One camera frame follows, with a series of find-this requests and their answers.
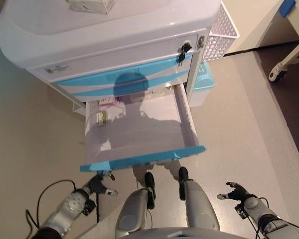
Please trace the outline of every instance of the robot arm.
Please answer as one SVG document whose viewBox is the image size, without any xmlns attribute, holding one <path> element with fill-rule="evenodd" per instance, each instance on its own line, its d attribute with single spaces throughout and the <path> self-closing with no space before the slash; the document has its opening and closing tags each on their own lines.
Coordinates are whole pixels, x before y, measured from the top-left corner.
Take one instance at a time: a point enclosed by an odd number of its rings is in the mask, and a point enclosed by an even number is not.
<svg viewBox="0 0 299 239">
<path fill-rule="evenodd" d="M 261 232 L 267 239 L 299 239 L 299 230 L 288 222 L 280 219 L 272 210 L 270 210 L 261 199 L 250 194 L 238 183 L 228 182 L 232 188 L 231 193 L 219 194 L 218 199 L 232 199 L 241 201 L 235 207 L 235 210 L 242 219 L 251 217 Z"/>
<path fill-rule="evenodd" d="M 75 190 L 66 197 L 32 239 L 62 239 L 81 213 L 87 216 L 95 208 L 95 203 L 90 200 L 91 194 L 117 195 L 116 191 L 107 189 L 102 184 L 103 175 L 97 174 L 81 189 Z M 115 180 L 112 174 L 107 173 L 106 175 Z"/>
</svg>

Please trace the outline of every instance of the wall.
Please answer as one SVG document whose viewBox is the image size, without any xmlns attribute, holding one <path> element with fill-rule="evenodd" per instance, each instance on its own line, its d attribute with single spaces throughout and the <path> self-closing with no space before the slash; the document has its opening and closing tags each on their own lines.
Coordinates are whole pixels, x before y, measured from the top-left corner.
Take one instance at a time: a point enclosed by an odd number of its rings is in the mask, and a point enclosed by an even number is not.
<svg viewBox="0 0 299 239">
<path fill-rule="evenodd" d="M 277 12 L 282 0 L 223 2 L 240 33 L 227 53 L 299 39 L 289 21 Z"/>
</svg>

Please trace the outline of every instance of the wheel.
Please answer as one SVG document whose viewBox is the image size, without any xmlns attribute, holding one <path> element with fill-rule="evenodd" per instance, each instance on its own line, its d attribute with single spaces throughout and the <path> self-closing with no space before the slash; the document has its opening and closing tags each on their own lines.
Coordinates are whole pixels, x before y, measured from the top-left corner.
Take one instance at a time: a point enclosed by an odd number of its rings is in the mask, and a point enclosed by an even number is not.
<svg viewBox="0 0 299 239">
<path fill-rule="evenodd" d="M 182 201 L 185 201 L 185 188 L 184 188 L 184 180 L 188 179 L 188 171 L 185 167 L 181 167 L 178 171 L 178 182 L 179 182 L 179 198 Z"/>
<path fill-rule="evenodd" d="M 279 82 L 287 73 L 287 67 L 283 66 L 281 62 L 279 62 L 270 72 L 269 81 L 271 83 Z"/>
</svg>

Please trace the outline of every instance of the metal leg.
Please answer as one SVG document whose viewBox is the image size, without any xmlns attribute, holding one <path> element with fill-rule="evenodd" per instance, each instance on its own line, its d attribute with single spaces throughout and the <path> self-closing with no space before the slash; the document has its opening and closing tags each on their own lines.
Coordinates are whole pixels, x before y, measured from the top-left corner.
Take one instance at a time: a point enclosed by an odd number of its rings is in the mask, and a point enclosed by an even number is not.
<svg viewBox="0 0 299 239">
<path fill-rule="evenodd" d="M 186 198 L 187 225 L 193 228 L 219 231 L 219 223 L 215 211 L 203 191 L 193 180 L 183 182 Z"/>
<path fill-rule="evenodd" d="M 295 49 L 292 50 L 292 52 L 289 53 L 288 56 L 286 56 L 284 58 L 284 60 L 279 62 L 271 70 L 271 72 L 269 74 L 269 81 L 271 81 L 273 83 L 280 81 L 287 73 L 288 65 L 299 63 L 299 58 L 297 58 L 298 56 L 299 56 L 299 45 L 296 46 Z"/>
<path fill-rule="evenodd" d="M 115 238 L 144 229 L 151 188 L 133 192 L 125 201 L 115 227 Z"/>
</svg>

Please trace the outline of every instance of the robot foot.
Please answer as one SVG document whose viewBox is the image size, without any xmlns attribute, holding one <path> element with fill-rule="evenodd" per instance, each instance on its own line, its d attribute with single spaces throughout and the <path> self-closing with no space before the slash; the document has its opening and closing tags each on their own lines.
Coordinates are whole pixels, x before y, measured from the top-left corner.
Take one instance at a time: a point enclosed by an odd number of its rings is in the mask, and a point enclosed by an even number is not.
<svg viewBox="0 0 299 239">
<path fill-rule="evenodd" d="M 183 182 L 188 179 L 188 171 L 185 167 L 181 167 L 178 171 L 178 182 L 179 182 L 179 198 L 185 201 L 185 188 Z"/>
<path fill-rule="evenodd" d="M 148 209 L 153 209 L 155 207 L 156 193 L 154 177 L 150 172 L 145 174 L 145 185 L 147 188 L 151 188 L 151 191 L 149 191 Z"/>
</svg>

